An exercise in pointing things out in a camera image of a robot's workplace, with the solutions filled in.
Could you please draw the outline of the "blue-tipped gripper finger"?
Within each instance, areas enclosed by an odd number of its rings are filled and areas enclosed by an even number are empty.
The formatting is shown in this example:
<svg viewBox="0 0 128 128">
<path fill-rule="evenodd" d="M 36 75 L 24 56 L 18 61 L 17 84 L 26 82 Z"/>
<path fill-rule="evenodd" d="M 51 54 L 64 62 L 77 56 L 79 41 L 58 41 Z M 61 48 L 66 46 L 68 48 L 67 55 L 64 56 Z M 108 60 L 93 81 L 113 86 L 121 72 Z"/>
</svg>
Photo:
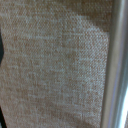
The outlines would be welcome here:
<svg viewBox="0 0 128 128">
<path fill-rule="evenodd" d="M 3 56 L 4 56 L 4 46 L 3 46 L 2 35 L 0 31 L 0 63 L 2 62 Z"/>
</svg>

